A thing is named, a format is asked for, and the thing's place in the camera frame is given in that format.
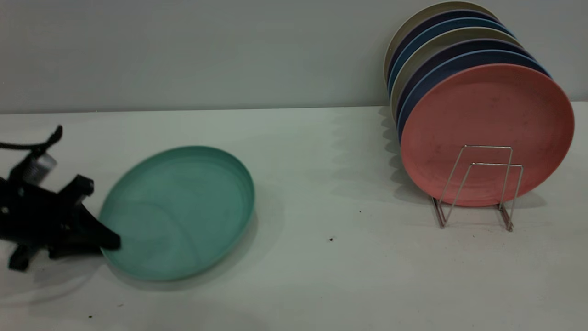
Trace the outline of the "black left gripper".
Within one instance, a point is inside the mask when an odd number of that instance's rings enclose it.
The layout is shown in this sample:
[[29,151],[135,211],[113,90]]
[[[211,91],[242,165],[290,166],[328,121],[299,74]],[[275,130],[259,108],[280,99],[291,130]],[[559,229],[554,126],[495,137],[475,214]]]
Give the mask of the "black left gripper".
[[8,268],[27,271],[40,250],[47,250],[50,259],[100,256],[101,249],[119,250],[120,236],[82,206],[88,194],[87,181],[72,181],[59,192],[2,181],[1,239],[16,245]]

